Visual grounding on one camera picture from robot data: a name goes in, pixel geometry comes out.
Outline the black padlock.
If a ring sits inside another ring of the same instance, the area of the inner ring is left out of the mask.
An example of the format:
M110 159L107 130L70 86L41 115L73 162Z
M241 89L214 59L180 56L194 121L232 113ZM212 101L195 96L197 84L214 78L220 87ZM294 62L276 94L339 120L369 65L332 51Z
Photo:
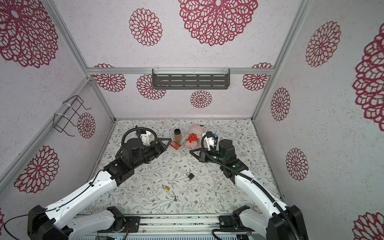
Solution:
M195 175L193 173L187 173L187 177L189 180L192 180L195 177Z

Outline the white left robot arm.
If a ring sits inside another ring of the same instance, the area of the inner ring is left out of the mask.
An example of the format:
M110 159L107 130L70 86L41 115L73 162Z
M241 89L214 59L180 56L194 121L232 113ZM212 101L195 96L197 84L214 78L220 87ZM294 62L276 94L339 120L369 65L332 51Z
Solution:
M159 138L145 146L142 140L133 138L122 144L115 160L88 183L45 208L40 205L32 208L28 214L28 237L32 240L74 240L97 231L123 231L127 223L117 207L85 217L77 217L77 214L133 176L136 168L158 158L171 141Z

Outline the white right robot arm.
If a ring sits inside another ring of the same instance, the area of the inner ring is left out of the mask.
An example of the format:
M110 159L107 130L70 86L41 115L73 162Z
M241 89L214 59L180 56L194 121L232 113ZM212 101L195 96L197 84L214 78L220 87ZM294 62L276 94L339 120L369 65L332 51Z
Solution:
M301 210L280 201L258 181L249 168L237 158L231 140L208 141L190 154L201 163L220 166L226 178L242 189L260 209L258 214L248 206L233 211L230 216L220 216L220 227L212 230L217 240L218 232L254 232L263 240L307 240L308 233Z

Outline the red playing card box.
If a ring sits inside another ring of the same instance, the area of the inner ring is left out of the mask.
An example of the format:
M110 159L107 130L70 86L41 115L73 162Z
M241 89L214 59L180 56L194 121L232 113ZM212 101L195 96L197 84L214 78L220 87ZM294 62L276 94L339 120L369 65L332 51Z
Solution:
M169 147L172 148L176 152L180 151L183 148L183 146L179 142L177 142L176 140L173 140L170 143Z

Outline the amber spice jar black lid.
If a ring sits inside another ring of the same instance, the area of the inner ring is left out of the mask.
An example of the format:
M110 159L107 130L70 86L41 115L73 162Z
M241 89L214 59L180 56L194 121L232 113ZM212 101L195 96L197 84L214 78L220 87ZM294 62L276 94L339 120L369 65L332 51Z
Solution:
M181 142L182 142L182 140L183 140L183 135L182 135L180 129L175 129L175 130L174 130L174 139L175 139L175 141L177 141L178 143L181 143Z

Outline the pink plush toy red dress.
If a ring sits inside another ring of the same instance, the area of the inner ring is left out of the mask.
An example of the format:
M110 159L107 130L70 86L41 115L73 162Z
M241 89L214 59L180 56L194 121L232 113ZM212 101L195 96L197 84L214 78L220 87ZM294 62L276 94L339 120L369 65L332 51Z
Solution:
M190 149L198 148L201 138L204 133L204 128L201 125L193 125L189 128L187 134L185 134L186 138L186 146Z

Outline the small brass padlock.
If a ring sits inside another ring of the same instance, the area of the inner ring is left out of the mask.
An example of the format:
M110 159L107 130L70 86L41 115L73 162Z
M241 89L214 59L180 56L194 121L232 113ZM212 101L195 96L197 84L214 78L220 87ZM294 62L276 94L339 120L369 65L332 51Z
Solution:
M170 191L170 187L163 185L162 188L168 193Z

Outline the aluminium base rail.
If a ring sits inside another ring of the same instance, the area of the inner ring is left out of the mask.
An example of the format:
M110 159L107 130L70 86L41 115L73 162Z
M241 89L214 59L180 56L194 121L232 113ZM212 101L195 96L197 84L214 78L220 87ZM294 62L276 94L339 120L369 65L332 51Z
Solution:
M210 235L213 229L235 230L249 228L264 236L267 218L251 209L240 214L180 214L180 215L119 215L123 219L118 230L102 230L109 236L134 235Z

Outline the dark grey wall shelf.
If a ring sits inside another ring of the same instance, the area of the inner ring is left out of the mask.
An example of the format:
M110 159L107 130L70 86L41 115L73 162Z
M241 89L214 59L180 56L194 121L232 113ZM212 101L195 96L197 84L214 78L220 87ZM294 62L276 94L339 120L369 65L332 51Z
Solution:
M230 70L165 71L152 70L152 85L156 90L227 90Z

